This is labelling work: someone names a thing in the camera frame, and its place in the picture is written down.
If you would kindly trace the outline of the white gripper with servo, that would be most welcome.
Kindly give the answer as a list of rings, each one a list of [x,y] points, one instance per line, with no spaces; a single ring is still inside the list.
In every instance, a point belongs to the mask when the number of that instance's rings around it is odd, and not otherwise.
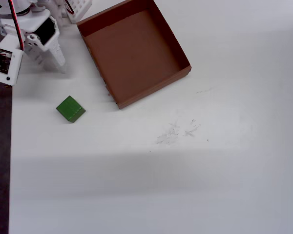
[[[34,11],[17,16],[17,22],[24,38],[24,51],[36,66],[44,65],[42,51],[49,52],[50,64],[61,73],[66,72],[66,61],[58,37],[58,24],[49,10]]]

